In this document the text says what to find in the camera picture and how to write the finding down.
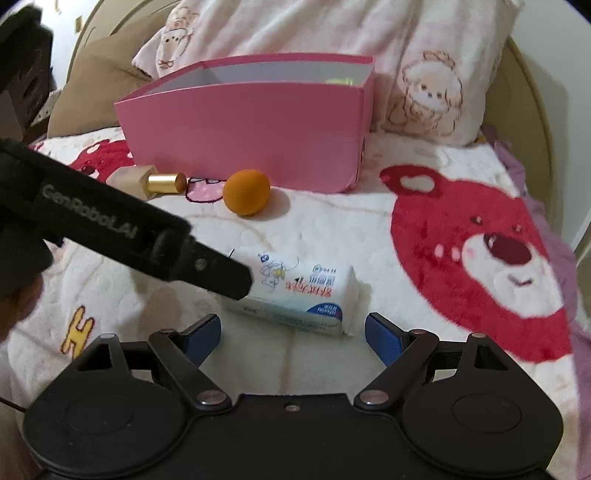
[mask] white wall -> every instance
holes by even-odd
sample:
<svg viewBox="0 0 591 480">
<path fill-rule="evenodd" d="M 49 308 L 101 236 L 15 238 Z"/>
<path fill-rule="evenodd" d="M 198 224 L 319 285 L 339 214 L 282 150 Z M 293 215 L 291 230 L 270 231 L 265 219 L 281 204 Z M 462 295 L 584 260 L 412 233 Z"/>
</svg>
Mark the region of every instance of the white wall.
<svg viewBox="0 0 591 480">
<path fill-rule="evenodd" d="M 564 0 L 526 0 L 513 38 L 542 95 L 557 163 L 557 225 L 573 249 L 591 220 L 591 24 Z"/>
<path fill-rule="evenodd" d="M 97 0 L 60 0 L 61 13 L 58 13 L 54 9 L 54 0 L 35 0 L 35 4 L 43 9 L 41 22 L 53 30 L 51 65 L 58 88 L 66 83 L 70 58 L 79 35 L 74 31 L 74 22 L 82 16 L 84 24 L 96 3 Z"/>
</svg>

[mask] screw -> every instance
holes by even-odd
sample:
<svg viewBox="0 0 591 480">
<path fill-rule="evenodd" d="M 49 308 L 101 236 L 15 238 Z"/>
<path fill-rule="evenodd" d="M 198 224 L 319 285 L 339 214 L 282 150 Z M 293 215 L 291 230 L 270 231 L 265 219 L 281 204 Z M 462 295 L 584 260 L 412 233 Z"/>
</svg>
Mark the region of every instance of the screw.
<svg viewBox="0 0 591 480">
<path fill-rule="evenodd" d="M 366 405 L 381 405 L 389 398 L 388 394 L 382 390 L 365 390 L 359 395 L 359 399 Z"/>
<path fill-rule="evenodd" d="M 215 406 L 226 401 L 227 395 L 220 390 L 206 390 L 197 395 L 197 400 L 202 405 Z"/>
<path fill-rule="evenodd" d="M 207 260 L 205 260 L 204 258 L 198 258 L 197 260 L 195 260 L 195 270 L 197 270 L 198 272 L 202 272 L 206 268 Z"/>
</svg>

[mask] pillowcase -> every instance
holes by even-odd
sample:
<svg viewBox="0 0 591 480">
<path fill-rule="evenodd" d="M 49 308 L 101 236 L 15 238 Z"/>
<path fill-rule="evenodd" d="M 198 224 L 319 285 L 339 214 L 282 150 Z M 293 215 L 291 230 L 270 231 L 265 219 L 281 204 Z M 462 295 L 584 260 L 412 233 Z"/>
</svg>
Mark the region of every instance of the pillowcase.
<svg viewBox="0 0 591 480">
<path fill-rule="evenodd" d="M 372 55 L 373 129 L 465 145 L 521 1 L 182 0 L 133 64 L 158 78 L 231 55 Z"/>
<path fill-rule="evenodd" d="M 82 48 L 51 113 L 48 137 L 119 125 L 113 103 L 151 80 L 131 60 L 164 25 L 169 12 L 156 12 Z"/>
<path fill-rule="evenodd" d="M 450 145 L 472 142 L 521 2 L 425 0 L 382 128 Z"/>
</svg>

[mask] human hand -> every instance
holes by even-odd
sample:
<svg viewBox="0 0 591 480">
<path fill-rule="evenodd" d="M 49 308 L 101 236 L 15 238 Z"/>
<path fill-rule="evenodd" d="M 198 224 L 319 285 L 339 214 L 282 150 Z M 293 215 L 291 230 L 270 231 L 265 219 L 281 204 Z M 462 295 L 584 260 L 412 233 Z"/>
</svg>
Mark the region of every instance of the human hand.
<svg viewBox="0 0 591 480">
<path fill-rule="evenodd" d="M 6 339 L 8 332 L 17 322 L 33 312 L 42 292 L 43 278 L 38 275 L 29 285 L 0 299 L 0 342 Z"/>
</svg>

